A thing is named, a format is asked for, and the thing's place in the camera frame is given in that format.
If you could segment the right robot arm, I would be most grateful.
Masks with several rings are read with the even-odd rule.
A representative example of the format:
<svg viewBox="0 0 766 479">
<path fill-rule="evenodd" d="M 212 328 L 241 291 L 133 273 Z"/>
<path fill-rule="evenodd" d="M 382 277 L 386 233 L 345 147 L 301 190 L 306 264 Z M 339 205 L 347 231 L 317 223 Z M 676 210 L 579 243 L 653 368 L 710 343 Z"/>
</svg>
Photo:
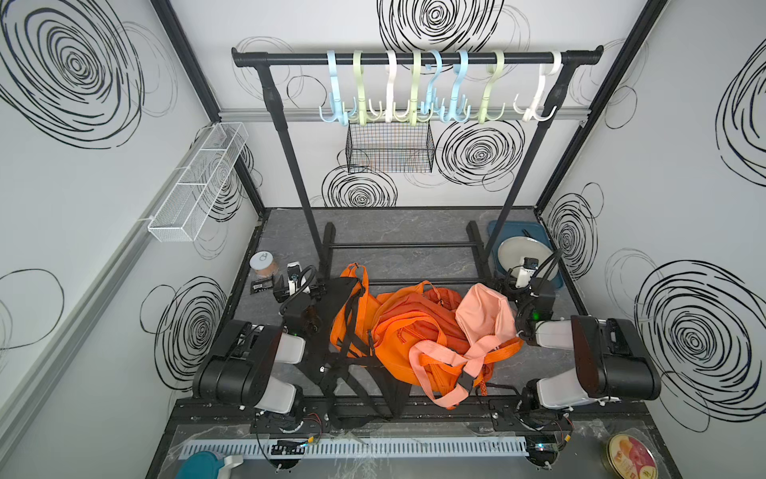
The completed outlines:
<svg viewBox="0 0 766 479">
<path fill-rule="evenodd" d="M 506 267 L 499 281 L 500 293 L 516 305 L 519 337 L 526 344 L 574 353 L 573 368 L 528 382 L 519 410 L 658 399 L 660 373 L 631 321 L 590 315 L 553 318 L 556 292 L 549 277 L 558 260 L 556 253 L 542 261 L 523 257 L 518 265 Z"/>
</svg>

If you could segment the orange sling bag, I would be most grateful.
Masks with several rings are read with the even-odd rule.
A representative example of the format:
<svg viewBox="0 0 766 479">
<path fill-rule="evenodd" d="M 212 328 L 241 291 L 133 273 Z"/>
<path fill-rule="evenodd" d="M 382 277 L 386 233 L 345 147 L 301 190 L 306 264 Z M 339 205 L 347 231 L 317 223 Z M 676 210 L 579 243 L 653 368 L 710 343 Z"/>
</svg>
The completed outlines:
<svg viewBox="0 0 766 479">
<path fill-rule="evenodd" d="M 379 323 L 373 331 L 374 348 L 377 358 L 398 380 L 419 385 L 409 359 L 409 351 L 421 340 L 430 340 L 452 346 L 452 337 L 444 333 L 435 323 L 428 321 L 386 321 Z"/>
</svg>

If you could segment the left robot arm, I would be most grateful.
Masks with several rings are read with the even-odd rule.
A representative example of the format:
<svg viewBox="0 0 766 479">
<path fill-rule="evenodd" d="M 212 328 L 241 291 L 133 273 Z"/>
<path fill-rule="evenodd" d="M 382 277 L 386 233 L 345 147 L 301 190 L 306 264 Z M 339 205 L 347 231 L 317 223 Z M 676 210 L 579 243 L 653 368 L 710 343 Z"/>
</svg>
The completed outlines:
<svg viewBox="0 0 766 479">
<path fill-rule="evenodd" d="M 193 397 L 212 403 L 291 414 L 300 388 L 273 376 L 277 364 L 299 364 L 306 340 L 283 325 L 230 321 L 193 377 Z"/>
</svg>

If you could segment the pink sling bag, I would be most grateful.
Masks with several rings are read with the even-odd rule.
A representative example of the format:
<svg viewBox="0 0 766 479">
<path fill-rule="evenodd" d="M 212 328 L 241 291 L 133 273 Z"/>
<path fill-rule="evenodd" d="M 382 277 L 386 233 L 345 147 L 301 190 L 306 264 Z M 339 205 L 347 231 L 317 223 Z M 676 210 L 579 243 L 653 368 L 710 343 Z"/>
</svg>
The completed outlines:
<svg viewBox="0 0 766 479">
<path fill-rule="evenodd" d="M 453 409 L 494 374 L 495 364 L 521 351 L 516 315 L 508 299 L 474 285 L 455 311 L 468 349 L 456 351 L 444 342 L 421 340 L 409 349 L 409 362 L 419 385 L 432 402 Z"/>
</svg>

